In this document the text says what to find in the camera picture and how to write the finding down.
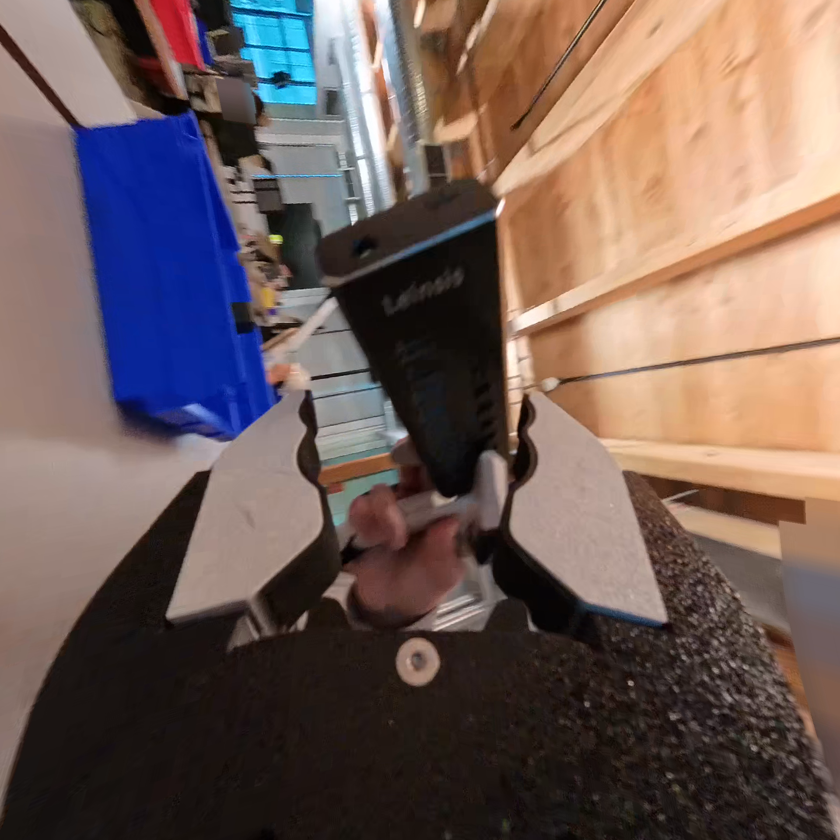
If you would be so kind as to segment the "person's right hand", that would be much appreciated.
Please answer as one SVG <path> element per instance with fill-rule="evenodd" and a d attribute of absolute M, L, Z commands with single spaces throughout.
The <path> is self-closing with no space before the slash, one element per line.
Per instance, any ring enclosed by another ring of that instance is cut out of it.
<path fill-rule="evenodd" d="M 373 489 L 392 489 L 377 485 Z M 459 543 L 433 543 L 433 548 L 459 547 Z M 446 553 L 429 553 L 422 547 L 409 556 L 401 554 L 389 562 L 367 560 L 345 566 L 353 577 L 358 596 L 365 606 L 376 611 L 394 607 L 407 615 L 422 614 L 438 607 L 447 593 L 465 577 L 461 552 L 449 558 Z"/>

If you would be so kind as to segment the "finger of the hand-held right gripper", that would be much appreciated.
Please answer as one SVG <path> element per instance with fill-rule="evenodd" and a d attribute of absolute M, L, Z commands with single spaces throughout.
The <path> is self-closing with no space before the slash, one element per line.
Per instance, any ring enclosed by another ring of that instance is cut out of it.
<path fill-rule="evenodd" d="M 498 528 L 509 489 L 509 467 L 506 458 L 496 451 L 480 454 L 470 492 L 472 522 L 481 532 Z"/>

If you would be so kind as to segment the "blue plastic bin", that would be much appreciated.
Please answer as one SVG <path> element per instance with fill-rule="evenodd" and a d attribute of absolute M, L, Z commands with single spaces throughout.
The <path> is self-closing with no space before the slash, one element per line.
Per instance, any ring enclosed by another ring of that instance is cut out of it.
<path fill-rule="evenodd" d="M 235 438 L 276 398 L 196 118 L 78 128 L 74 140 L 115 403 Z"/>

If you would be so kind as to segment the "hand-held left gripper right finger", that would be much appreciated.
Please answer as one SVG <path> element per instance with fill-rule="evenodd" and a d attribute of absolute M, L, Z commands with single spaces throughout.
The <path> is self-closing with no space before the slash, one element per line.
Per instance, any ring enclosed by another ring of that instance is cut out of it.
<path fill-rule="evenodd" d="M 595 616 L 669 624 L 622 470 L 596 436 L 542 393 L 521 401 L 491 568 L 540 631 L 584 632 Z"/>

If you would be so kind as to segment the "person's right forearm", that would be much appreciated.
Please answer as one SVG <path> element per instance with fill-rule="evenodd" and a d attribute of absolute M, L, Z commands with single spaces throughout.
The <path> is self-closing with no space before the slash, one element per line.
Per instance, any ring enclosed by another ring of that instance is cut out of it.
<path fill-rule="evenodd" d="M 437 608 L 416 615 L 407 615 L 394 607 L 376 611 L 362 603 L 355 586 L 347 594 L 345 612 L 352 629 L 361 631 L 401 632 L 428 619 Z"/>

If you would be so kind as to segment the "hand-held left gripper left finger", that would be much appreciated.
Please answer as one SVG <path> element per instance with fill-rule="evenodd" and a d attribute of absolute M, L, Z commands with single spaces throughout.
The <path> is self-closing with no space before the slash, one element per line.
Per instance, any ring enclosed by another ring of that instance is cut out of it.
<path fill-rule="evenodd" d="M 165 618 L 246 616 L 259 634 L 298 623 L 341 571 L 312 394 L 294 391 L 211 469 Z"/>

